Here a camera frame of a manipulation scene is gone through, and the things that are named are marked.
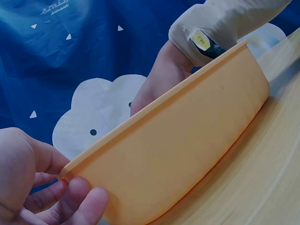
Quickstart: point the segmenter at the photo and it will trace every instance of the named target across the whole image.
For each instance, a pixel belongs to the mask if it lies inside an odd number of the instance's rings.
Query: orange silicone mold
[[[111,225],[144,225],[177,203],[229,150],[269,96],[246,42],[213,60],[62,169],[110,193]]]

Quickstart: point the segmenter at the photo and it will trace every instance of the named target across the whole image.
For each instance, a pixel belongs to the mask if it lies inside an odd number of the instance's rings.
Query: sleeve
[[[226,51],[236,45],[239,38],[271,21],[291,1],[206,0],[189,8],[174,22],[169,40],[196,67],[203,66],[212,60],[200,51],[209,48],[205,40]]]

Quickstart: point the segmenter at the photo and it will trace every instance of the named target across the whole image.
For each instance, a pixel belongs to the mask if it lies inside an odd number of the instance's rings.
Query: wooden table
[[[258,62],[270,98],[207,176],[151,225],[300,223],[300,29]]]

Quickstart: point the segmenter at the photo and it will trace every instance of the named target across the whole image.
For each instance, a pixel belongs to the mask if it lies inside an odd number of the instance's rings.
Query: white cloud pattern
[[[52,142],[74,159],[130,116],[129,103],[146,80],[142,75],[123,75],[110,82],[94,78],[75,90],[71,110],[57,122]]]

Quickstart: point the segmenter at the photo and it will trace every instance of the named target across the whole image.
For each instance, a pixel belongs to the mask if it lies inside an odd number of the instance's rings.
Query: hand
[[[192,62],[170,41],[157,55],[150,74],[130,106],[130,115],[136,114],[152,101],[191,75]]]
[[[90,190],[83,178],[46,184],[69,162],[54,147],[17,128],[0,130],[0,224],[95,225],[108,201],[102,188]]]

